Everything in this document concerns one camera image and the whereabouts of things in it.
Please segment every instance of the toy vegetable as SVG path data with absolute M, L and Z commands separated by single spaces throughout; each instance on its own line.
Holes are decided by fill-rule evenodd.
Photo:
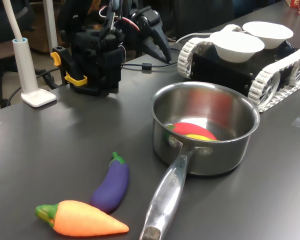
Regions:
M 101 185 L 94 191 L 90 204 L 105 213 L 113 212 L 124 198 L 129 184 L 129 168 L 125 160 L 112 153 L 113 159 Z
M 203 140 L 203 141 L 218 141 L 218 140 L 214 140 L 214 139 L 208 138 L 206 136 L 201 136 L 201 135 L 197 135 L 197 134 L 187 134 L 186 136 L 188 138 L 198 139 L 198 140 Z
M 217 140 L 216 137 L 207 129 L 188 122 L 177 122 L 168 125 L 167 128 L 180 135 L 195 134 L 207 137 L 212 140 Z
M 93 237 L 129 231 L 127 225 L 79 201 L 66 200 L 56 205 L 41 205 L 35 215 L 58 233 L 71 237 Z

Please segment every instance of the toy carrot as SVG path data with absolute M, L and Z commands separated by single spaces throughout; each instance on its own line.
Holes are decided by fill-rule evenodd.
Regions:
M 35 215 L 58 233 L 71 237 L 93 237 L 129 231 L 127 225 L 98 208 L 79 201 L 66 200 L 56 205 L 41 205 Z

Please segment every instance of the saucepan handle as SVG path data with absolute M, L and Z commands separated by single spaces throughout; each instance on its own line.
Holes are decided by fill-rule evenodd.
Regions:
M 183 151 L 165 172 L 149 205 L 139 240 L 161 240 L 169 227 L 184 188 L 192 151 Z

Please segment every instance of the stainless steel saucepan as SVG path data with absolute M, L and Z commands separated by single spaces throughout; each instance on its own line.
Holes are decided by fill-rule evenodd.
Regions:
M 139 240 L 162 240 L 177 210 L 186 174 L 215 176 L 243 159 L 259 111 L 242 94 L 216 84 L 182 82 L 160 89 L 151 100 L 153 149 L 169 168 L 145 217 Z M 218 141 L 179 135 L 168 125 L 186 122 L 209 130 Z

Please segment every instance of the eggplant green stem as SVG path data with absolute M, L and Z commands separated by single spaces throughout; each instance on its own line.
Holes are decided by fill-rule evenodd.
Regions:
M 111 160 L 109 166 L 110 166 L 111 163 L 112 163 L 113 161 L 115 161 L 115 160 L 118 160 L 119 163 L 121 163 L 121 164 L 124 164 L 124 163 L 126 162 L 122 157 L 120 157 L 120 156 L 118 155 L 118 153 L 117 153 L 116 151 L 114 151 L 114 152 L 112 153 L 112 157 L 113 157 L 113 159 Z

